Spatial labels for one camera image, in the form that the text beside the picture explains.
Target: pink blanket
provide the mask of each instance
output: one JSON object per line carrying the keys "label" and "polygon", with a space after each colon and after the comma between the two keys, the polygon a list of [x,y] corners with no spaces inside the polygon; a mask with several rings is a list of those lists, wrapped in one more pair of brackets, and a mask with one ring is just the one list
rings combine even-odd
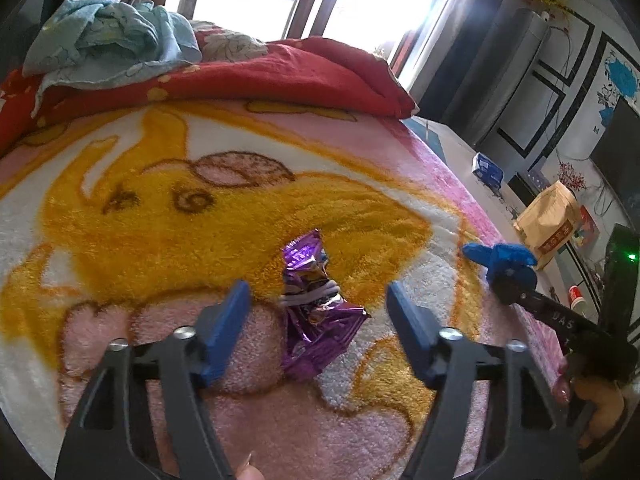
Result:
{"label": "pink blanket", "polygon": [[[204,392],[232,466],[267,479],[398,478],[433,401],[383,307],[401,280],[470,338],[517,337],[549,380],[549,330],[496,303],[469,240],[500,235],[462,184],[391,118],[266,101],[167,101],[60,123],[0,159],[0,406],[53,474],[65,421],[108,342],[157,340],[249,281],[226,376]],[[280,367],[280,248],[322,231],[329,272],[372,317],[308,383]],[[158,386],[162,464],[177,473]],[[459,471],[483,424],[476,395]]]}

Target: red paper cup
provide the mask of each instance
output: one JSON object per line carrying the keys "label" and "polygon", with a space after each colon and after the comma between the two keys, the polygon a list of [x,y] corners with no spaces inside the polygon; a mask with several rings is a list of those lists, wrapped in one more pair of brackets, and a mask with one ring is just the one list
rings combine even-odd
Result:
{"label": "red paper cup", "polygon": [[569,288],[569,304],[571,305],[572,310],[576,305],[582,303],[583,301],[585,301],[585,299],[583,298],[582,293],[580,292],[580,289],[577,285],[573,285],[571,288]]}

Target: candy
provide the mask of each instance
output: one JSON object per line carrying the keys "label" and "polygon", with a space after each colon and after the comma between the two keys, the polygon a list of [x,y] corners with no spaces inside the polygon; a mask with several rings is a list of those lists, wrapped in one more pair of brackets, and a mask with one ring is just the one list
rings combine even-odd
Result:
{"label": "candy", "polygon": [[318,375],[343,354],[369,317],[363,307],[349,303],[326,272],[329,258],[322,248],[320,231],[314,229],[282,250],[286,311],[286,347],[282,365],[296,380]]}

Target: paper bag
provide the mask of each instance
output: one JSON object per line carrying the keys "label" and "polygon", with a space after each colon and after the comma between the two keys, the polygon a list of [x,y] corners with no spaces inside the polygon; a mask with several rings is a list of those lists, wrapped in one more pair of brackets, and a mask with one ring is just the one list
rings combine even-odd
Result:
{"label": "paper bag", "polygon": [[542,269],[574,234],[581,222],[575,196],[560,181],[543,190],[513,223],[520,240]]}

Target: metal screw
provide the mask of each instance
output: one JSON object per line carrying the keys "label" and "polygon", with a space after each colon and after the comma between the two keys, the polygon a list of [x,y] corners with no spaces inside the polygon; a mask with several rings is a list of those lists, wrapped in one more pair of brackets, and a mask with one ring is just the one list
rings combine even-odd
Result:
{"label": "metal screw", "polygon": [[440,337],[448,341],[457,341],[458,339],[462,339],[463,335],[460,330],[455,328],[443,328],[440,330]]}
{"label": "metal screw", "polygon": [[174,337],[178,339],[189,339],[196,335],[196,329],[193,326],[179,326],[174,330]]}
{"label": "metal screw", "polygon": [[129,346],[129,341],[123,337],[119,337],[109,343],[109,350],[112,352],[119,352],[120,350],[124,350],[127,346]]}
{"label": "metal screw", "polygon": [[527,349],[527,345],[525,345],[522,341],[512,339],[507,343],[507,348],[513,352],[524,352]]}

